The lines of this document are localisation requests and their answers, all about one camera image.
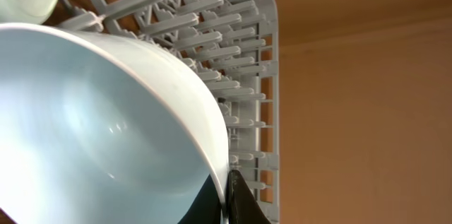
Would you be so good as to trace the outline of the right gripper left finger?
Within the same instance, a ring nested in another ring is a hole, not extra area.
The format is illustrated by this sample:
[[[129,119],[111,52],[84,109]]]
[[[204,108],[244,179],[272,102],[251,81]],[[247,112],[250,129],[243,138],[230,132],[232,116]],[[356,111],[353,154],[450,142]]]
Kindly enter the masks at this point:
[[[215,184],[208,176],[194,202],[178,224],[220,224],[222,206]]]

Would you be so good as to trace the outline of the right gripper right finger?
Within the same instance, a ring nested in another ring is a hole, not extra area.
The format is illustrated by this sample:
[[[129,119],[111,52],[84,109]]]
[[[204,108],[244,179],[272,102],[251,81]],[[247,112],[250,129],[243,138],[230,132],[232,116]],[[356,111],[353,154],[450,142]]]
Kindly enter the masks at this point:
[[[229,224],[270,224],[239,170],[231,170],[227,183]]]

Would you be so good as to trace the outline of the light blue small bowl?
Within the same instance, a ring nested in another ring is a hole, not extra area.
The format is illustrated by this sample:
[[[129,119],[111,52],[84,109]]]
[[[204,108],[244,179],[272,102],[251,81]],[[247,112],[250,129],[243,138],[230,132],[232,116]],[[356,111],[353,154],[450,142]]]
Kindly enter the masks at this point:
[[[226,214],[225,120],[142,40],[1,25],[1,209],[17,223],[178,223],[208,176]]]

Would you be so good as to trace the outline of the grey dishwasher rack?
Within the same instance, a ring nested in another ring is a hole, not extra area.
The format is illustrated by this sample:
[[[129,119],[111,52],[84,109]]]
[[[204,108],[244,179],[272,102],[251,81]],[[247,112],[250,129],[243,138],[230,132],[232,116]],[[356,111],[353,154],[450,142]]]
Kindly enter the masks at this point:
[[[191,67],[218,102],[230,167],[253,196],[230,222],[279,222],[275,0],[59,0],[47,25],[136,37]]]

